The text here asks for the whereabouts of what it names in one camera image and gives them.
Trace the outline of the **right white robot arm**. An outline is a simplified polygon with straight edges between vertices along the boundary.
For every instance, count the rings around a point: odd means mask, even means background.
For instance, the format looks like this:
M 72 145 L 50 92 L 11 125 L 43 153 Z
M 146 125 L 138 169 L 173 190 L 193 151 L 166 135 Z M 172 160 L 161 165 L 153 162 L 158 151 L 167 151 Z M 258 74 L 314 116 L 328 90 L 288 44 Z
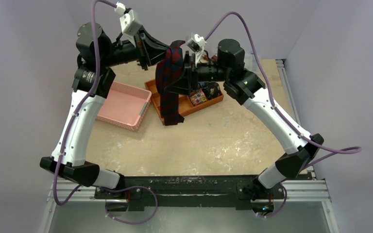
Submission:
M 163 87 L 164 94 L 189 96 L 200 82 L 223 82 L 227 95 L 258 117 L 272 132 L 284 154 L 253 180 L 253 191 L 261 198 L 272 188 L 294 179 L 315 158 L 324 139 L 297 124 L 271 96 L 268 86 L 254 72 L 244 67 L 245 51 L 234 39 L 218 43 L 217 61 L 200 64 L 185 55 L 181 73 Z

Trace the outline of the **orange compartment tray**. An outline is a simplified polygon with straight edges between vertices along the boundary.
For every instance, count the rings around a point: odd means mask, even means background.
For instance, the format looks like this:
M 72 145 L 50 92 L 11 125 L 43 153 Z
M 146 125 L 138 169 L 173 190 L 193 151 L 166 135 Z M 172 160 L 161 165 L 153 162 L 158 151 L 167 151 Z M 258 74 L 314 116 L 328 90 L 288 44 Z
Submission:
M 151 93 L 152 93 L 151 102 L 154 105 L 154 108 L 155 108 L 158 116 L 160 117 L 162 125 L 165 125 L 164 124 L 164 119 L 161 117 L 160 95 L 159 95 L 159 93 L 157 91 L 157 88 L 156 88 L 156 85 L 155 85 L 155 79 L 146 81 L 144 84 L 145 84 L 145 88 L 147 90 L 151 91 Z M 193 113 L 195 113 L 197 111 L 200 111 L 204 108 L 207 108 L 211 105 L 217 104 L 217 103 L 223 101 L 223 99 L 224 99 L 224 94 L 221 93 L 220 96 L 215 97 L 211 100 L 208 100 L 206 102 L 203 102 L 203 103 L 195 106 L 195 105 L 193 105 L 193 102 L 190 100 L 190 98 L 188 96 L 179 95 L 179 114 L 183 117 L 186 117 L 190 114 L 193 114 Z

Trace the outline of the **red navy striped tie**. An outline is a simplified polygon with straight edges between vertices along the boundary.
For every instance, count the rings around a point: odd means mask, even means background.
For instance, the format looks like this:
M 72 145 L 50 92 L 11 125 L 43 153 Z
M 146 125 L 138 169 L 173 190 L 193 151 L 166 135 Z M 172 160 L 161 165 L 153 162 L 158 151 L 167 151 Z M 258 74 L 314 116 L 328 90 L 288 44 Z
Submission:
M 179 114 L 179 95 L 165 90 L 181 75 L 184 60 L 181 46 L 184 43 L 184 40 L 173 41 L 166 48 L 164 59 L 156 66 L 155 85 L 160 95 L 160 115 L 165 126 L 184 122 L 184 117 Z

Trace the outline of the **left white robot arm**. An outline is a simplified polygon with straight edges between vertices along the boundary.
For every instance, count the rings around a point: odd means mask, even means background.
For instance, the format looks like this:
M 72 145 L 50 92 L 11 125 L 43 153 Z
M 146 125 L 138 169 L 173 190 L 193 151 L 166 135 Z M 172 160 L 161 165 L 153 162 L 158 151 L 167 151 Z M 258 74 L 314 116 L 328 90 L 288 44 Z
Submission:
M 76 47 L 78 68 L 68 117 L 52 154 L 42 157 L 39 165 L 55 177 L 82 186 L 106 187 L 106 192 L 118 199 L 125 194 L 120 174 L 86 160 L 90 134 L 115 79 L 112 67 L 138 61 L 147 69 L 164 59 L 167 45 L 143 27 L 135 33 L 134 42 L 112 42 L 99 24 L 86 23 L 77 31 Z

